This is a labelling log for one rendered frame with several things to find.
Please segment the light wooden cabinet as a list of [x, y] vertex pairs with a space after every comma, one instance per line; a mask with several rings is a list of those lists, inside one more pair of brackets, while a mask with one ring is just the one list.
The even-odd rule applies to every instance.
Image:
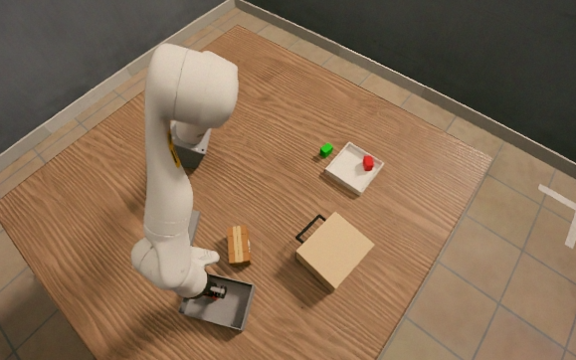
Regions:
[[300, 236], [317, 219], [296, 236], [302, 243], [296, 258], [333, 293], [374, 244], [338, 215], [321, 217], [324, 223], [304, 242]]

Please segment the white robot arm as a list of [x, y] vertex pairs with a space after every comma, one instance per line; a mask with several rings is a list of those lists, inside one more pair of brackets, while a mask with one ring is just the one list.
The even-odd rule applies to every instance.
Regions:
[[183, 297], [202, 292], [207, 283], [204, 268], [219, 255], [190, 246], [193, 192], [172, 143], [170, 120], [176, 121], [182, 141], [197, 144], [208, 128], [228, 121], [238, 96], [237, 67], [212, 52], [203, 53], [162, 44], [150, 60], [144, 93], [145, 238], [130, 255], [133, 267], [154, 285]]

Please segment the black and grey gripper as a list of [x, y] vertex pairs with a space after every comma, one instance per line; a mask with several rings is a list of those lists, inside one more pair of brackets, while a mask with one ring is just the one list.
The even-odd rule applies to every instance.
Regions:
[[[221, 299], [225, 298], [225, 295], [226, 295], [225, 292], [227, 292], [226, 287], [224, 285], [217, 286], [216, 283], [210, 281], [210, 277], [209, 277], [207, 272], [206, 272], [206, 275], [207, 275], [207, 283], [206, 283], [205, 288], [202, 290], [202, 292], [199, 293], [198, 295], [194, 296], [194, 297], [186, 297], [186, 298], [197, 299], [203, 295], [210, 296], [210, 297], [215, 296], [215, 297], [221, 298]], [[214, 294], [214, 292], [215, 292], [215, 294]]]

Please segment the small green block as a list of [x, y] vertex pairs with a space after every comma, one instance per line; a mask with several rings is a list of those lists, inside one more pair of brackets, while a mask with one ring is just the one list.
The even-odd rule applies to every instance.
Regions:
[[328, 142], [320, 148], [320, 155], [323, 158], [326, 158], [329, 154], [332, 153], [333, 146], [330, 145]]

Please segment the grey lid with small knob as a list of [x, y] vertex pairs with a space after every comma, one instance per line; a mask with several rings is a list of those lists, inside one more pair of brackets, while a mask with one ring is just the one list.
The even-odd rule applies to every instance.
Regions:
[[192, 213], [191, 213], [190, 223], [189, 223], [189, 227], [188, 227], [190, 246], [193, 246], [193, 242], [195, 239], [195, 235], [196, 235], [197, 227], [199, 224], [200, 216], [201, 216], [200, 211], [192, 211]]

